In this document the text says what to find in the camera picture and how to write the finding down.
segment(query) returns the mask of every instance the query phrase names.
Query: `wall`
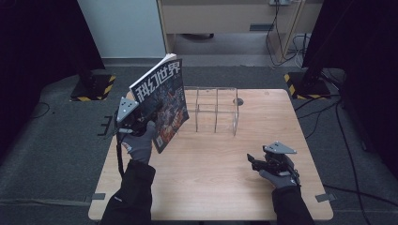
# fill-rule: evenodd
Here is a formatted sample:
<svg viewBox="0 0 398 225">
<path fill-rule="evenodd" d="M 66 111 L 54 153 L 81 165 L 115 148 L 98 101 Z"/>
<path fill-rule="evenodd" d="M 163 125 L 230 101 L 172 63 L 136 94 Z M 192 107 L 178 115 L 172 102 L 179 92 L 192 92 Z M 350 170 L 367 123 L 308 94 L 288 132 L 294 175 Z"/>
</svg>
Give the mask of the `wall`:
<svg viewBox="0 0 398 225">
<path fill-rule="evenodd" d="M 156 0 L 78 0 L 102 58 L 163 58 Z"/>
</svg>

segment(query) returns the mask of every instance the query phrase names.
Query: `person's left hand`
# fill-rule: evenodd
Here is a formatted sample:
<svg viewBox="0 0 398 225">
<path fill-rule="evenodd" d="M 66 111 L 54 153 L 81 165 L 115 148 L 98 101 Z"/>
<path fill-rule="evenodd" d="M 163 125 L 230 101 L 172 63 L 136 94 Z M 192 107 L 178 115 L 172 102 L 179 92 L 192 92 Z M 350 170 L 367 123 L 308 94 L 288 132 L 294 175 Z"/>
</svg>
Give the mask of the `person's left hand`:
<svg viewBox="0 0 398 225">
<path fill-rule="evenodd" d="M 127 149 L 132 160 L 141 161 L 145 164 L 149 163 L 152 153 L 152 138 L 156 133 L 155 122 L 149 121 L 146 124 L 146 133 L 141 137 L 126 135 L 122 141 L 122 145 Z"/>
</svg>

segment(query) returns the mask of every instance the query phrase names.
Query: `magazine title text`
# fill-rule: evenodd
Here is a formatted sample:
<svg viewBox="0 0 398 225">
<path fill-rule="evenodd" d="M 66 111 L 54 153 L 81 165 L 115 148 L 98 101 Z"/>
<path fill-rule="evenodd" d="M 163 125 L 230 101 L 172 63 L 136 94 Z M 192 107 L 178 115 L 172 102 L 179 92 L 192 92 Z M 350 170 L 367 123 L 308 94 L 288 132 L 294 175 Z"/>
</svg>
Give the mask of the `magazine title text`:
<svg viewBox="0 0 398 225">
<path fill-rule="evenodd" d="M 155 70 L 151 76 L 148 76 L 146 80 L 141 83 L 141 85 L 135 88 L 135 94 L 138 97 L 138 102 L 143 102 L 145 97 L 150 96 L 150 94 L 152 94 L 156 88 L 158 88 L 169 78 L 177 75 L 180 70 L 181 68 L 179 61 L 171 62 Z"/>
</svg>

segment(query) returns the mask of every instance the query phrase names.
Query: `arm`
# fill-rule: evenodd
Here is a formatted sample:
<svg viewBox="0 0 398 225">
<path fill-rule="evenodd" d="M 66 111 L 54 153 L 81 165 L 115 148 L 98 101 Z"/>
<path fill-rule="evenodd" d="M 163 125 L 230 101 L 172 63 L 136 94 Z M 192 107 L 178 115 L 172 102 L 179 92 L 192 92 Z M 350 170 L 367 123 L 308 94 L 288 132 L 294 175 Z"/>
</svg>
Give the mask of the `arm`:
<svg viewBox="0 0 398 225">
<path fill-rule="evenodd" d="M 147 164 L 154 134 L 155 123 L 149 121 L 143 136 L 129 135 L 122 141 L 132 159 L 123 175 L 120 190 L 108 201 L 101 225 L 151 223 L 151 185 L 156 171 Z"/>
<path fill-rule="evenodd" d="M 299 187 L 281 187 L 272 191 L 274 211 L 278 225 L 314 224 L 307 205 L 301 198 Z"/>
<path fill-rule="evenodd" d="M 100 224 L 150 224 L 154 176 L 153 167 L 131 160 L 120 190 L 108 201 Z"/>
<path fill-rule="evenodd" d="M 284 157 L 293 170 L 295 167 L 293 161 L 287 156 Z M 275 187 L 272 191 L 272 201 L 278 225 L 314 224 L 307 205 L 301 198 L 299 182 L 292 174 L 276 176 L 265 170 L 259 173 Z"/>
</svg>

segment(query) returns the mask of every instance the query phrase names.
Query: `hand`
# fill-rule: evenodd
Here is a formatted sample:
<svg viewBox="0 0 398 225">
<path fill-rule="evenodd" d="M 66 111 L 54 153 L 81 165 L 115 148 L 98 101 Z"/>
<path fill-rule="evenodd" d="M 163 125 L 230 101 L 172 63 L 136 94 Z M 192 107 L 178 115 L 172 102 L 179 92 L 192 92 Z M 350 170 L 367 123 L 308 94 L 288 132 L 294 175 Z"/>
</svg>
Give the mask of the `hand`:
<svg viewBox="0 0 398 225">
<path fill-rule="evenodd" d="M 152 138 L 155 133 L 155 122 L 149 121 L 146 124 L 146 132 L 144 135 L 136 137 L 128 134 L 123 139 L 122 145 L 127 149 L 127 152 L 133 160 L 148 164 L 152 153 Z"/>
<path fill-rule="evenodd" d="M 293 163 L 293 161 L 290 159 L 290 157 L 284 156 L 285 159 L 284 161 L 289 165 L 289 167 L 291 167 L 292 171 L 295 168 L 295 164 Z M 297 186 L 298 184 L 296 183 L 296 180 L 294 179 L 294 177 L 292 176 L 292 174 L 288 174 L 288 175 L 283 175 L 283 176 L 277 176 L 274 174 L 271 174 L 265 170 L 261 170 L 259 171 L 259 174 L 266 178 L 267 180 L 269 180 L 272 185 L 274 187 L 278 188 L 284 188 L 284 187 L 288 187 L 288 186 Z"/>
</svg>

